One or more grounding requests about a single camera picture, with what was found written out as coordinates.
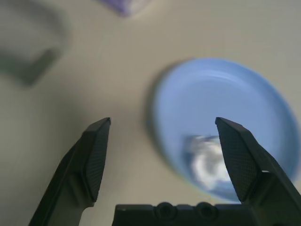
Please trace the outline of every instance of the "table surface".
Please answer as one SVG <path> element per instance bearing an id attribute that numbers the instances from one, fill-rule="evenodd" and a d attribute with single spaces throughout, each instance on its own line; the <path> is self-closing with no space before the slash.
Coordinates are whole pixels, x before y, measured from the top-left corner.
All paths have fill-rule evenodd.
<path id="1" fill-rule="evenodd" d="M 81 226 L 111 225 L 118 203 L 223 202 L 176 176 L 144 127 L 152 84 L 180 61 L 220 57 L 253 68 L 301 118 L 300 1 L 154 0 L 130 18 L 96 0 L 47 3 L 64 13 L 71 40 L 34 87 L 1 77 L 1 225 L 28 224 L 60 159 L 90 123 L 107 116 L 99 199 Z"/>

